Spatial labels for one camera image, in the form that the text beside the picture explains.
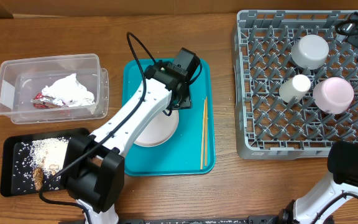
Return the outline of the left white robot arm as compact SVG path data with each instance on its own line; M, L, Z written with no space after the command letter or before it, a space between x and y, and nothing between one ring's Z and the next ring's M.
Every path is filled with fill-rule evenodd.
M182 48L172 62L159 60L144 71L136 93L89 136L69 140L60 184L85 213L85 223L117 223L114 204L124 187L124 158L160 113L191 108L190 85L202 65Z

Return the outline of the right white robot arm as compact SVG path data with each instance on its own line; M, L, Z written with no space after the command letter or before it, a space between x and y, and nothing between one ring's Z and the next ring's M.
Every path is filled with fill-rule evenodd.
M334 28L358 49L358 12L353 12ZM334 223L332 214L350 199L358 199L358 144L335 142L327 167L326 175L305 196L292 200L269 222Z

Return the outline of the white napkin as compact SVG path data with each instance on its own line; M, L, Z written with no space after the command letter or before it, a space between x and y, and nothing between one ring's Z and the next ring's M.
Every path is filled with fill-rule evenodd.
M94 94L77 80L75 73L55 81L51 86L45 86L41 94L59 100L68 107L94 104Z

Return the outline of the large white dinner plate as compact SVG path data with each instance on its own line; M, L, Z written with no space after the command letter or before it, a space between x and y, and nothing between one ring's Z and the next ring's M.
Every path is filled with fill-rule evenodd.
M159 113L135 140L135 144L142 147L154 147L168 141L179 124L179 112L172 111L170 116Z

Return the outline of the white paper cup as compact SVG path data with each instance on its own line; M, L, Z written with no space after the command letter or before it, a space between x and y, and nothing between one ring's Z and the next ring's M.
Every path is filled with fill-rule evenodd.
M293 97L300 101L310 88L311 81L306 75L295 75L280 86L279 96L286 103L289 103Z

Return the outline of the grey shallow bowl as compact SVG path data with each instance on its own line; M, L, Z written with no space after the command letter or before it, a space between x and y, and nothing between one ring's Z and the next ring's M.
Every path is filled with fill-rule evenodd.
M329 45L322 37L306 35L291 48L291 58L301 68L315 70L324 65L329 53Z

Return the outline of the red foil snack wrapper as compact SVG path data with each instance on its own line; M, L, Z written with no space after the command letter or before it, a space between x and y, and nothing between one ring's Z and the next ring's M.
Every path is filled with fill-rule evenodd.
M30 102L35 108L38 109L54 109L66 107L66 104L62 100L51 96L44 96L41 93L38 93L34 99L31 99Z

